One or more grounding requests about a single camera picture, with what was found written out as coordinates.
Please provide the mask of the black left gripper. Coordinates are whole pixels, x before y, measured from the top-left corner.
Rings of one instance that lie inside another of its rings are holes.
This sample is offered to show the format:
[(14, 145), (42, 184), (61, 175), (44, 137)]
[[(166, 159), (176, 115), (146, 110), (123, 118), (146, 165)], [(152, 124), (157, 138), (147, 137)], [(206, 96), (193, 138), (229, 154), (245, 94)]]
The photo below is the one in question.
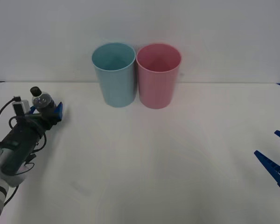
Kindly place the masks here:
[(52, 126), (55, 126), (63, 118), (63, 103), (60, 102), (55, 108), (53, 113), (37, 113), (34, 106), (30, 107), (29, 114), (25, 115), (25, 120), (29, 126), (34, 128), (38, 133), (45, 133), (50, 130)]

